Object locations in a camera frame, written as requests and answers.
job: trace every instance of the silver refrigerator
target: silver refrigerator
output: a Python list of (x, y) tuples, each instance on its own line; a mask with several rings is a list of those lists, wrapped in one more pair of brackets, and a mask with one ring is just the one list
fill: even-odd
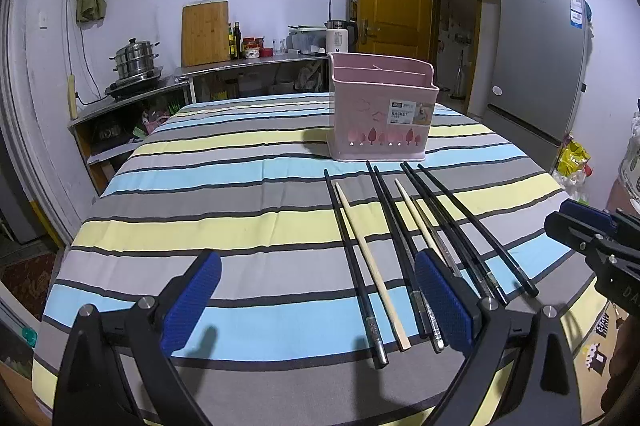
[(482, 122), (551, 171), (571, 130), (587, 56), (584, 0), (501, 0)]

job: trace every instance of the door handle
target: door handle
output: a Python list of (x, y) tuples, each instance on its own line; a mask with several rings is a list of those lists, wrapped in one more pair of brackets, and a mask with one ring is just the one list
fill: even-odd
[(380, 27), (376, 27), (375, 25), (369, 25), (368, 19), (362, 20), (362, 28), (360, 31), (360, 38), (363, 44), (367, 43), (367, 37), (369, 38), (377, 38), (377, 32), (380, 32)]

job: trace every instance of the cutting board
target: cutting board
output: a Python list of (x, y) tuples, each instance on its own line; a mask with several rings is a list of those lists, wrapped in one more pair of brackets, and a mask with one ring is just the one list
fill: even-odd
[(229, 59), (229, 3), (207, 2), (182, 8), (182, 66)]

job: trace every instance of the stainless steel pot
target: stainless steel pot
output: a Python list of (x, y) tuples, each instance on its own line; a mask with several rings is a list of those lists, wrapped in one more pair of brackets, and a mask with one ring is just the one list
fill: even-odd
[(152, 70), (154, 68), (154, 58), (158, 57), (158, 54), (154, 54), (153, 47), (159, 43), (137, 42), (135, 38), (130, 39), (129, 45), (119, 49), (113, 58), (109, 58), (116, 62), (116, 68), (113, 71), (118, 73), (120, 79), (124, 79)]
[(154, 68), (154, 58), (157, 57), (158, 54), (151, 54), (151, 56), (125, 61), (124, 63), (117, 64), (113, 71), (117, 72), (121, 79), (134, 76), (140, 72), (147, 72)]

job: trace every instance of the pink plastic basket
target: pink plastic basket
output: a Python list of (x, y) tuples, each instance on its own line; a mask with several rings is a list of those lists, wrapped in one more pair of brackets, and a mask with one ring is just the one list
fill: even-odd
[(438, 87), (423, 61), (376, 54), (329, 54), (335, 85), (328, 143), (338, 161), (421, 161)]

